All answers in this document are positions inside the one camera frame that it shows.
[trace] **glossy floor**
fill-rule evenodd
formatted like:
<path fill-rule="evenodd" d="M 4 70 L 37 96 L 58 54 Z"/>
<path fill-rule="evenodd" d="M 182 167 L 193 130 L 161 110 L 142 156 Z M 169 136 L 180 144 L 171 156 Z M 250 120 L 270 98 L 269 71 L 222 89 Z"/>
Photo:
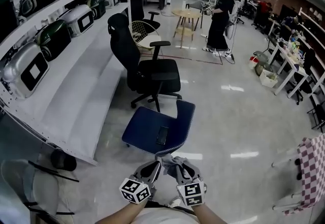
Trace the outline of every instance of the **glossy floor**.
<path fill-rule="evenodd" d="M 165 16 L 155 19 L 161 23 L 158 32 L 162 39 L 172 43 L 162 50 L 163 54 L 180 57 L 175 58 L 182 80 L 180 93 L 184 100 L 196 105 L 188 140 L 179 151 L 194 153 L 194 157 L 202 155 L 192 162 L 201 169 L 208 185 L 207 205 L 232 224 L 313 223 L 324 207 L 323 201 L 292 216 L 272 210 L 274 204 L 300 185 L 295 180 L 294 165 L 271 168 L 272 161 L 296 147 L 304 137 L 319 135 L 311 130 L 306 114 L 310 100 L 306 98 L 297 106 L 287 98 L 285 90 L 275 96 L 274 90 L 261 85 L 248 61 L 254 51 L 265 50 L 267 42 L 245 18 L 235 35 L 235 65 L 224 59 L 223 65 L 217 65 L 219 58 L 201 50 L 205 39 L 200 34 L 208 33 L 210 17 L 204 17 L 203 28 L 198 26 L 193 41 L 184 38 L 184 49 L 180 49 L 180 36 L 173 39 L 178 18 L 171 17 L 171 10 L 180 7 L 181 2 L 172 3 Z M 149 6 L 145 12 L 155 9 Z M 95 158 L 99 165 L 80 163 L 76 175 L 81 182 L 66 182 L 62 187 L 70 209 L 76 212 L 75 223 L 93 223 L 126 205 L 118 187 L 139 165 L 153 159 L 140 150 L 127 148 L 121 141 L 134 113 L 130 101 L 136 96 L 122 78 L 97 146 Z M 159 101 L 162 113 L 176 116 L 175 99 L 161 96 Z M 154 109 L 146 101 L 139 106 Z M 161 174 L 156 187 L 155 200 L 161 203 L 176 195 L 176 182 L 169 176 Z"/>

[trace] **wire chair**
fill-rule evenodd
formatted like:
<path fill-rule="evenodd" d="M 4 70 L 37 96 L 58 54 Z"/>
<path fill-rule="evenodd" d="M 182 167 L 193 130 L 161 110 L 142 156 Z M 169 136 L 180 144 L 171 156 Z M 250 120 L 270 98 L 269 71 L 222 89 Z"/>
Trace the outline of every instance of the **wire chair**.
<path fill-rule="evenodd" d="M 148 34 L 146 28 L 150 28 L 150 30 L 153 30 L 152 33 Z M 154 47 L 150 46 L 150 43 L 153 42 L 160 42 L 161 36 L 157 32 L 157 30 L 151 26 L 149 23 L 143 22 L 143 21 L 133 21 L 131 25 L 129 26 L 132 38 L 134 42 L 137 44 L 140 52 L 141 51 L 150 51 L 151 54 Z"/>

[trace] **round wooden table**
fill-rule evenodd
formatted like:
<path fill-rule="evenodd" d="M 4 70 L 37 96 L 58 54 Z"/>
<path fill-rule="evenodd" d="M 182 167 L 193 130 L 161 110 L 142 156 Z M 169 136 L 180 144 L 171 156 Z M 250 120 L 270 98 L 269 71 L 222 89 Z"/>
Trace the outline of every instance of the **round wooden table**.
<path fill-rule="evenodd" d="M 186 9 L 186 10 L 181 10 L 181 9 L 174 9 L 172 11 L 172 13 L 174 15 L 179 16 L 178 19 L 178 23 L 175 29 L 175 33 L 174 33 L 174 37 L 176 35 L 176 33 L 182 35 L 182 39 L 181 39 L 181 48 L 183 45 L 183 37 L 185 36 L 192 36 L 192 41 L 193 41 L 193 34 L 194 34 L 194 19 L 198 19 L 201 17 L 201 14 L 199 12 L 193 12 L 190 9 Z M 184 22 L 183 22 L 183 27 L 178 27 L 182 18 L 184 18 Z M 186 20 L 188 19 L 192 19 L 192 30 L 189 28 L 185 28 L 185 24 L 186 24 Z"/>

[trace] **pink checkered fabric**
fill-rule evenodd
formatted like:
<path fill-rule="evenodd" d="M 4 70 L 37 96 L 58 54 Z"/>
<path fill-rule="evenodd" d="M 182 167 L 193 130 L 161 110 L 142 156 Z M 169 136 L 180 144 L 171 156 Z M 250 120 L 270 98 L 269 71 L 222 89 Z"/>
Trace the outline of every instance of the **pink checkered fabric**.
<path fill-rule="evenodd" d="M 304 138 L 298 147 L 303 199 L 296 209 L 284 211 L 285 215 L 314 206 L 325 194 L 325 134 L 313 139 Z"/>

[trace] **white shelf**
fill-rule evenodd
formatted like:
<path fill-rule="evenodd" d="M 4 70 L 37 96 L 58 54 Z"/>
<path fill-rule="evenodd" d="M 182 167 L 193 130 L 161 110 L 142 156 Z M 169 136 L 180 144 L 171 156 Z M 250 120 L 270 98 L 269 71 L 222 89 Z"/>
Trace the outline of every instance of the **white shelf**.
<path fill-rule="evenodd" d="M 120 3 L 116 7 L 106 10 L 105 15 L 99 20 L 95 20 L 94 25 L 84 34 L 72 38 L 71 43 L 59 57 L 50 62 L 50 70 L 32 96 L 26 100 L 18 101 L 18 105 L 35 119 L 42 120 L 62 82 L 99 33 L 104 31 L 106 39 L 109 39 L 110 36 L 107 31 L 108 18 L 113 14 L 121 13 L 127 7 L 128 3 Z"/>
<path fill-rule="evenodd" d="M 74 123 L 68 143 L 93 158 L 113 95 L 123 71 L 112 56 Z"/>
<path fill-rule="evenodd" d="M 325 46 L 323 43 L 321 43 L 321 41 L 303 24 L 300 24 L 300 26 L 305 29 L 311 36 L 313 36 L 315 38 L 315 40 L 321 45 L 321 47 L 323 47 L 323 49 L 325 50 Z"/>
<path fill-rule="evenodd" d="M 312 21 L 314 24 L 316 24 L 319 29 L 321 29 L 324 33 L 325 33 L 325 29 L 323 27 L 321 27 L 314 19 L 312 19 L 309 15 L 305 14 L 303 11 L 302 11 L 302 8 L 300 9 L 300 14 L 303 14 L 304 16 L 306 16 L 310 21 Z"/>
<path fill-rule="evenodd" d="M 316 69 L 313 66 L 310 67 L 310 70 L 311 70 L 311 73 L 315 76 L 316 81 L 318 82 L 320 79 L 318 72 L 316 71 Z M 325 94 L 325 86 L 323 85 L 323 83 L 321 82 L 319 86 L 320 86 L 321 90 L 323 91 L 323 93 Z"/>
<path fill-rule="evenodd" d="M 315 102 L 316 105 L 319 105 L 320 104 L 320 102 L 318 100 L 318 97 L 314 93 L 311 94 L 310 96 L 314 99 L 314 102 Z"/>
<path fill-rule="evenodd" d="M 46 19 L 49 15 L 54 13 L 59 8 L 71 3 L 73 0 L 57 0 L 52 4 L 46 6 L 40 11 L 32 14 L 27 18 L 23 24 L 17 27 L 11 34 L 9 34 L 0 45 L 0 58 L 2 58 L 8 50 L 22 37 L 24 36 L 35 24 L 38 24 L 42 20 Z"/>
<path fill-rule="evenodd" d="M 307 46 L 307 48 L 309 48 L 309 49 L 312 49 L 311 48 L 311 46 L 301 37 L 301 36 L 299 36 L 299 39 L 298 39 L 298 41 L 299 40 L 301 40 L 306 46 Z M 315 55 L 316 55 L 316 58 L 317 58 L 317 60 L 319 61 L 319 63 L 322 65 L 322 67 L 325 69 L 325 63 L 321 60 L 321 58 L 317 55 L 317 53 L 315 53 Z"/>

